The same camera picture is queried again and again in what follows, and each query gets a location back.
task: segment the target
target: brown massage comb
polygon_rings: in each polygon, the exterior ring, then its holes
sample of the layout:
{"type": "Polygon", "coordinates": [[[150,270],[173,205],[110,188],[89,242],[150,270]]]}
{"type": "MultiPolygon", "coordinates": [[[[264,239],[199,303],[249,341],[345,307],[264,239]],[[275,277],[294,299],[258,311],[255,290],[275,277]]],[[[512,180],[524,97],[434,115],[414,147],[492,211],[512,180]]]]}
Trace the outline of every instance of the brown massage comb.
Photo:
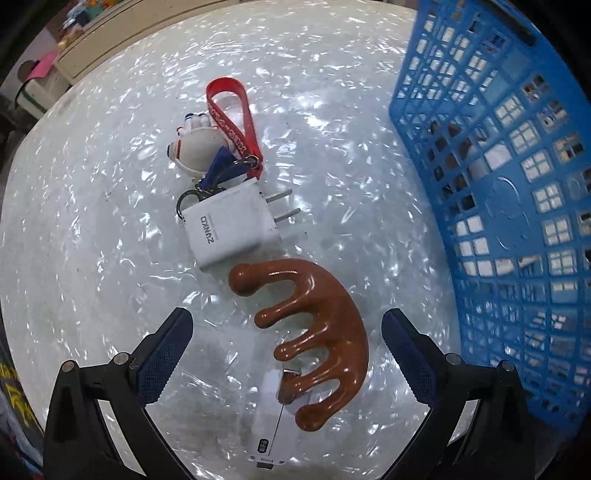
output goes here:
{"type": "Polygon", "coordinates": [[[284,377],[278,399],[289,404],[300,394],[328,380],[339,380],[339,388],[323,401],[300,408],[295,415],[298,427],[314,432],[343,408],[361,388],[368,369],[368,340],[363,321],[349,293],[324,268],[295,258],[259,264],[236,265],[229,274],[232,291],[243,297],[254,294],[268,283],[291,280],[294,294],[255,315],[259,328],[268,328],[295,313],[310,313],[314,322],[309,330],[291,342],[275,348],[280,362],[299,353],[324,347],[326,361],[313,372],[284,377]]]}

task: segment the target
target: power adapter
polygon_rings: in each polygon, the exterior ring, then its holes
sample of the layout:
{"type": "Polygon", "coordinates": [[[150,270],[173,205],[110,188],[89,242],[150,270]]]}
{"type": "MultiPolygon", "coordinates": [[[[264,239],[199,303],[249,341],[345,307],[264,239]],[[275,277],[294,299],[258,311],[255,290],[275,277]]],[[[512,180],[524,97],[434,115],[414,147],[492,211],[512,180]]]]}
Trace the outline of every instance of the power adapter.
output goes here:
{"type": "Polygon", "coordinates": [[[258,180],[252,178],[183,210],[189,244],[199,269],[279,240],[277,222],[301,210],[273,217],[268,204],[291,193],[288,189],[265,197],[258,180]]]}

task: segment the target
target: white marble table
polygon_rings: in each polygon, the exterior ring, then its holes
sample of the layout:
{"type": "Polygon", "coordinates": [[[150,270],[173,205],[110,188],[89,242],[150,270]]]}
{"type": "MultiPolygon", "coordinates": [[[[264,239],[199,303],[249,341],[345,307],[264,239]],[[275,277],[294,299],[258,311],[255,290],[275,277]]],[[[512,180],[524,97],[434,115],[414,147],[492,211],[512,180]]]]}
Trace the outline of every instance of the white marble table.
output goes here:
{"type": "Polygon", "coordinates": [[[381,340],[383,312],[399,306],[445,351],[459,348],[441,239],[387,112],[413,20],[371,1],[242,4],[134,44],[57,102],[16,154],[0,223],[2,313],[40,422],[63,361],[108,362],[184,306],[193,339],[148,411],[195,475],[260,475],[246,452],[257,388],[273,347],[302,323],[258,330],[253,315],[284,288],[241,299],[224,271],[195,269],[175,215],[190,181],[165,153],[184,114],[204,110],[207,83],[233,76],[248,89],[264,189],[293,188],[277,208],[304,210],[291,220],[300,233],[267,258],[331,271],[358,305],[371,350],[359,395],[320,431],[302,432],[288,465],[264,474],[371,479],[386,470],[426,408],[381,340]]]}

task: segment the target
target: plastic grid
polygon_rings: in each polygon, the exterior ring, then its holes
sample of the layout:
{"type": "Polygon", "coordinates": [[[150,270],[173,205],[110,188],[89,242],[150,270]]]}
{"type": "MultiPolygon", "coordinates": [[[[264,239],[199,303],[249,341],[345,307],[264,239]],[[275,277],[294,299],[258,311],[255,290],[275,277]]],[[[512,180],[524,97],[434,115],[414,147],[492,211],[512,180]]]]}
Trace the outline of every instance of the plastic grid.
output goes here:
{"type": "Polygon", "coordinates": [[[532,414],[574,432],[591,384],[591,107],[519,12],[421,1],[390,116],[440,228],[463,357],[519,371],[532,414]]]}

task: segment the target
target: red keychain strap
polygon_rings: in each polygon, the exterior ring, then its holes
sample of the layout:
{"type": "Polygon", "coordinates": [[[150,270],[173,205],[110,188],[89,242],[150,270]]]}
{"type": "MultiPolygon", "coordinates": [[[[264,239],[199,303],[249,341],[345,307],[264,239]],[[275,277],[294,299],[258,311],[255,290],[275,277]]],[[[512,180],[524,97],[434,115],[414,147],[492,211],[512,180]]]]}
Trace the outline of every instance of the red keychain strap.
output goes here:
{"type": "Polygon", "coordinates": [[[211,114],[213,120],[217,123],[219,128],[228,136],[230,140],[234,142],[241,158],[246,158],[249,155],[256,157],[256,167],[250,169],[246,176],[251,179],[256,177],[259,179],[262,173],[262,154],[261,149],[256,141],[255,126],[252,123],[251,111],[248,106],[248,97],[242,84],[233,78],[222,77],[212,80],[207,86],[206,90],[207,97],[207,108],[211,114]],[[244,121],[245,134],[232,122],[222,109],[218,107],[213,101],[218,93],[231,92],[238,95],[238,98],[242,102],[242,118],[244,121]]]}

